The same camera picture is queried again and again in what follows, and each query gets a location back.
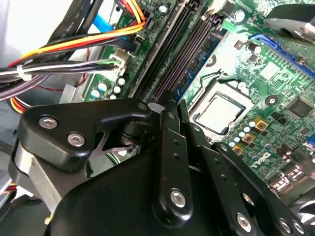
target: black metal arm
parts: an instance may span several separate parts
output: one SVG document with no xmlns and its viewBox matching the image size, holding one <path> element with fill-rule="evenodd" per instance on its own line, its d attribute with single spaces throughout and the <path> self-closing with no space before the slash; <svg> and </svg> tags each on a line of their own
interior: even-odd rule
<svg viewBox="0 0 315 236">
<path fill-rule="evenodd" d="M 176 107 L 167 93 L 159 103 L 161 113 L 122 99 L 22 115 L 10 173 L 54 213 L 46 235 L 308 235 L 226 144 L 207 142 L 185 102 Z M 99 132 L 105 135 L 96 148 Z M 130 144 L 141 153 L 85 178 L 95 148 Z"/>
</svg>

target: green circuit board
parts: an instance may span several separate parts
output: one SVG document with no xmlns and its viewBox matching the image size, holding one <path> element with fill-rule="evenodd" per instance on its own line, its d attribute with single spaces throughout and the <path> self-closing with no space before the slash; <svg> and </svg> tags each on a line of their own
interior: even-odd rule
<svg viewBox="0 0 315 236">
<path fill-rule="evenodd" d="M 164 24 L 167 21 L 167 16 L 160 14 L 157 11 L 157 5 L 161 2 L 166 3 L 170 9 L 175 6 L 175 0 L 141 0 L 139 1 L 142 6 L 153 13 L 154 24 L 152 28 L 144 28 L 139 32 L 139 36 L 144 38 L 138 53 L 135 57 L 128 57 L 126 74 L 126 84 L 119 98 L 127 97 L 130 89 L 136 82 L 136 75 L 140 66 L 144 63 L 146 55 L 149 50 L 154 46 L 155 40 Z M 204 5 L 208 5 L 211 1 L 204 1 Z M 315 110 L 310 110 L 305 116 L 299 118 L 293 116 L 289 111 L 292 102 L 299 102 L 301 99 L 306 101 L 312 107 L 315 104 L 315 82 L 309 78 L 288 61 L 281 58 L 278 54 L 273 52 L 267 46 L 262 46 L 262 51 L 257 55 L 256 60 L 252 60 L 252 53 L 247 49 L 249 43 L 248 37 L 255 33 L 263 33 L 276 42 L 278 42 L 284 50 L 295 56 L 296 59 L 303 61 L 307 60 L 310 69 L 314 69 L 314 56 L 315 47 L 304 44 L 296 44 L 294 42 L 283 40 L 278 37 L 272 30 L 264 25 L 264 18 L 268 13 L 277 5 L 290 4 L 290 3 L 312 3 L 313 0 L 230 0 L 234 4 L 234 10 L 223 23 L 223 28 L 228 30 L 228 35 L 215 52 L 216 63 L 207 66 L 200 73 L 200 76 L 207 75 L 223 70 L 230 78 L 237 79 L 238 81 L 245 82 L 249 88 L 249 97 L 251 98 L 254 107 L 246 115 L 246 117 L 234 128 L 238 130 L 240 126 L 250 119 L 257 117 L 261 118 L 268 124 L 264 132 L 254 132 L 254 140 L 250 145 L 240 142 L 236 144 L 242 149 L 240 158 L 242 158 L 252 170 L 265 182 L 277 172 L 279 172 L 286 163 L 279 158 L 275 153 L 275 149 L 281 144 L 286 144 L 290 148 L 302 146 L 307 138 L 313 134 Z M 245 17 L 241 21 L 236 21 L 235 14 L 239 11 L 244 12 Z M 128 15 L 122 14 L 118 21 L 117 28 L 122 28 L 129 25 L 131 19 Z M 244 45 L 241 48 L 236 48 L 236 43 L 240 41 Z M 114 53 L 114 48 L 107 48 L 103 58 L 108 58 Z M 100 98 L 93 98 L 91 91 L 97 89 L 99 83 L 107 85 L 107 91 L 101 93 Z M 112 89 L 116 82 L 106 78 L 106 75 L 96 75 L 92 80 L 89 89 L 85 96 L 85 101 L 95 101 L 109 99 Z M 199 80 L 197 79 L 190 87 L 185 96 L 188 106 L 191 104 L 191 98 L 195 95 L 196 91 L 200 88 Z M 276 104 L 268 106 L 266 99 L 270 95 L 277 97 Z M 285 123 L 276 121 L 273 117 L 274 114 L 280 114 L 281 119 Z M 229 133 L 225 138 L 225 142 L 229 143 L 231 137 L 235 135 L 235 131 Z M 264 149 L 262 142 L 268 141 L 272 145 L 269 150 Z M 255 151 L 261 157 L 259 161 L 253 161 L 249 153 Z"/>
<path fill-rule="evenodd" d="M 123 98 L 128 96 L 129 90 L 133 87 L 135 84 L 135 75 L 144 62 L 144 59 L 153 46 L 157 36 L 159 35 L 160 31 L 162 30 L 162 26 L 165 24 L 167 21 L 167 15 L 161 14 L 159 11 L 157 11 L 157 6 L 158 4 L 165 3 L 169 6 L 169 11 L 173 9 L 175 6 L 176 0 L 162 0 L 162 1 L 157 1 L 157 0 L 140 0 L 138 3 L 142 6 L 145 7 L 148 11 L 152 13 L 152 21 L 154 24 L 150 29 L 144 28 L 141 30 L 138 35 L 142 37 L 144 40 L 141 43 L 140 48 L 138 49 L 138 52 L 135 57 L 129 56 L 127 60 L 127 67 L 126 67 L 126 74 L 128 74 L 128 78 L 126 78 L 126 84 L 122 88 L 122 92 L 119 94 L 119 98 Z M 132 22 L 132 19 L 125 13 L 122 13 L 122 16 L 120 17 L 116 28 L 123 28 L 128 26 Z M 107 50 L 105 51 L 104 55 L 102 56 L 103 58 L 108 58 L 112 53 L 114 53 L 115 48 L 113 47 L 108 47 Z M 93 98 L 91 96 L 91 91 L 93 89 L 97 89 L 98 83 L 102 83 L 104 81 L 107 81 L 110 84 L 111 89 L 108 89 L 107 92 L 103 93 L 100 98 Z M 111 94 L 112 88 L 115 86 L 114 81 L 110 81 L 109 79 L 106 78 L 106 75 L 99 75 L 96 79 L 94 79 L 93 83 L 88 89 L 88 92 L 85 97 L 85 101 L 95 101 L 95 100 L 104 100 L 104 99 L 109 99 L 109 96 Z"/>
<path fill-rule="evenodd" d="M 247 49 L 248 37 L 255 33 L 274 35 L 263 23 L 264 17 L 273 7 L 280 4 L 311 2 L 313 3 L 312 0 L 235 0 L 234 12 L 243 11 L 245 18 L 237 23 L 232 17 L 225 20 L 223 28 L 228 30 L 228 36 L 215 52 L 216 63 L 205 67 L 200 74 L 204 76 L 222 69 L 229 78 L 246 83 L 249 88 L 249 97 L 255 105 L 224 141 L 228 144 L 231 137 L 236 134 L 240 126 L 246 124 L 247 120 L 261 118 L 265 121 L 268 127 L 263 132 L 257 129 L 250 131 L 254 137 L 251 144 L 243 141 L 236 144 L 242 149 L 240 158 L 265 182 L 287 165 L 276 154 L 275 149 L 281 144 L 286 144 L 290 148 L 302 146 L 314 133 L 315 81 L 265 45 L 261 45 L 262 51 L 257 55 L 257 59 L 254 62 L 251 61 L 252 53 Z M 244 43 L 242 48 L 234 47 L 238 41 Z M 293 52 L 294 56 L 313 60 L 315 47 L 292 45 L 284 40 L 282 43 L 283 48 L 287 52 Z M 189 102 L 199 88 L 200 82 L 197 80 L 185 96 L 188 106 L 191 105 Z M 266 104 L 266 100 L 269 100 L 271 95 L 275 95 L 277 101 L 272 105 Z M 303 117 L 297 117 L 289 111 L 298 105 L 308 107 L 307 114 L 300 114 Z M 285 120 L 285 122 L 280 123 L 273 118 L 278 114 L 281 116 L 281 121 Z M 272 147 L 266 150 L 262 144 L 263 141 L 268 141 Z M 253 161 L 249 156 L 253 151 L 260 157 L 259 161 Z"/>
</svg>

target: screw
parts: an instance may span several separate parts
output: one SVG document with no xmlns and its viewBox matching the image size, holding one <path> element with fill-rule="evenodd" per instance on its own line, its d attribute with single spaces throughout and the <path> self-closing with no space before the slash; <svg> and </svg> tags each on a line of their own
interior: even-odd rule
<svg viewBox="0 0 315 236">
<path fill-rule="evenodd" d="M 237 213 L 236 219 L 237 219 L 238 224 L 242 227 L 243 230 L 245 230 L 248 233 L 252 231 L 252 226 L 250 222 L 243 214 Z"/>
<path fill-rule="evenodd" d="M 53 129 L 58 125 L 57 121 L 52 117 L 42 117 L 39 119 L 38 123 L 45 129 Z"/>
<path fill-rule="evenodd" d="M 221 144 L 220 146 L 221 146 L 221 148 L 223 149 L 223 151 L 227 151 L 227 148 L 226 148 L 225 145 Z"/>
<path fill-rule="evenodd" d="M 72 133 L 68 135 L 68 142 L 75 147 L 80 147 L 85 143 L 85 139 L 81 134 Z"/>
<path fill-rule="evenodd" d="M 142 111 L 146 111 L 148 109 L 143 103 L 138 103 L 138 108 L 140 108 Z"/>
<path fill-rule="evenodd" d="M 167 114 L 168 114 L 168 116 L 171 117 L 172 119 L 175 119 L 175 116 L 174 116 L 171 112 L 168 112 Z"/>
<path fill-rule="evenodd" d="M 299 223 L 297 223 L 296 220 L 292 220 L 292 221 L 293 221 L 293 225 L 296 228 L 296 230 L 298 232 L 300 232 L 301 234 L 304 234 L 304 229 L 302 228 L 302 226 Z"/>
<path fill-rule="evenodd" d="M 195 130 L 197 130 L 197 131 L 200 131 L 200 127 L 198 126 L 198 125 L 193 125 L 193 128 L 195 129 Z"/>
<path fill-rule="evenodd" d="M 171 200 L 175 206 L 179 208 L 183 208 L 186 205 L 186 199 L 184 195 L 178 190 L 173 190 L 171 192 Z"/>
<path fill-rule="evenodd" d="M 284 228 L 284 230 L 289 234 L 291 233 L 291 229 L 290 226 L 285 222 L 285 220 L 280 218 L 280 223 L 282 225 L 282 227 Z"/>
</svg>

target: yellow wire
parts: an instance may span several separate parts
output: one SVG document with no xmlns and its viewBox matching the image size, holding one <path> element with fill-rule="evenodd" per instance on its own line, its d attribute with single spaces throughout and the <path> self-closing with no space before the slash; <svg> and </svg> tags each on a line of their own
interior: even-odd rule
<svg viewBox="0 0 315 236">
<path fill-rule="evenodd" d="M 12 108 L 13 108 L 16 112 L 18 112 L 18 113 L 20 113 L 20 114 L 23 114 L 23 111 L 19 110 L 19 109 L 14 105 L 14 103 L 13 103 L 13 101 L 12 101 L 12 98 L 10 98 L 10 103 L 11 103 Z"/>
<path fill-rule="evenodd" d="M 136 0 L 131 0 L 131 1 L 132 1 L 133 5 L 135 6 L 135 8 L 137 9 L 137 11 L 138 11 L 138 13 L 139 13 L 139 15 L 140 15 L 140 18 L 141 18 L 143 21 L 145 21 L 146 18 L 144 17 L 144 15 L 143 15 L 143 13 L 142 13 L 142 10 L 141 10 L 141 8 L 139 7 L 139 5 L 137 4 Z"/>
<path fill-rule="evenodd" d="M 92 40 L 97 40 L 97 39 L 106 39 L 106 38 L 112 38 L 112 37 L 117 37 L 117 36 L 122 36 L 122 35 L 127 35 L 127 34 L 132 34 L 132 33 L 136 33 L 140 30 L 142 30 L 144 25 L 144 22 L 141 23 L 140 25 L 136 25 L 135 29 L 129 30 L 129 31 L 112 31 L 112 32 L 108 32 L 108 33 L 104 33 L 104 34 L 100 34 L 100 35 L 95 35 L 95 36 L 89 36 L 86 38 L 81 38 L 81 39 L 75 39 L 75 40 L 71 40 L 65 43 L 59 43 L 56 45 L 52 45 L 52 46 L 48 46 L 48 47 L 44 47 L 44 48 L 39 48 L 37 50 L 31 51 L 29 53 L 26 53 L 22 56 L 22 58 L 26 58 L 29 57 L 31 55 L 37 54 L 37 53 L 43 53 L 43 52 L 47 52 L 47 51 L 52 51 L 54 49 L 57 48 L 63 48 L 63 47 L 68 47 L 71 46 L 73 44 L 78 44 L 78 43 L 85 43 L 88 41 L 92 41 Z"/>
<path fill-rule="evenodd" d="M 132 9 L 132 12 L 134 14 L 134 16 L 136 17 L 136 20 L 138 23 L 141 23 L 141 19 L 140 16 L 138 14 L 138 11 L 136 9 L 136 7 L 133 5 L 133 3 L 131 2 L 131 0 L 126 0 L 126 2 L 128 3 L 128 5 L 130 6 L 130 8 Z"/>
</svg>

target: black plastic bracket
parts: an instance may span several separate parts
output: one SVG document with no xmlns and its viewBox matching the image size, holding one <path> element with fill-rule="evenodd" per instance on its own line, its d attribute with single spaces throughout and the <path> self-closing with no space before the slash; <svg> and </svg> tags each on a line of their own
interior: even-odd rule
<svg viewBox="0 0 315 236">
<path fill-rule="evenodd" d="M 216 208 L 218 225 L 224 230 L 224 235 L 264 235 L 251 220 L 241 196 L 234 186 L 232 177 L 225 165 L 222 156 L 211 149 L 202 129 L 193 123 L 188 122 L 185 102 L 179 106 L 181 117 L 186 121 L 182 122 L 182 130 L 187 138 L 188 155 L 199 159 L 201 170 L 209 178 L 209 187 L 215 194 L 209 196 Z M 242 228 L 239 224 L 240 218 L 246 218 L 247 228 Z"/>
<path fill-rule="evenodd" d="M 94 149 L 96 133 L 110 133 L 118 125 L 131 120 L 145 121 L 150 114 L 150 108 L 136 99 L 34 107 L 21 116 L 18 137 L 29 153 L 64 171 L 79 171 Z M 57 127 L 47 129 L 40 126 L 42 117 L 55 119 Z M 67 141 L 71 133 L 82 135 L 85 143 L 80 147 L 71 145 Z"/>
<path fill-rule="evenodd" d="M 180 134 L 175 100 L 161 113 L 153 210 L 167 227 L 183 226 L 192 216 L 186 139 Z"/>
<path fill-rule="evenodd" d="M 237 187 L 240 192 L 245 193 L 255 204 L 255 215 L 259 227 L 266 235 L 287 235 L 288 232 L 283 227 L 287 224 L 290 228 L 290 235 L 301 235 L 294 224 L 299 219 L 291 212 L 267 185 L 230 149 L 222 148 L 224 143 L 218 142 L 212 145 L 222 157 L 230 172 L 237 177 Z"/>
</svg>

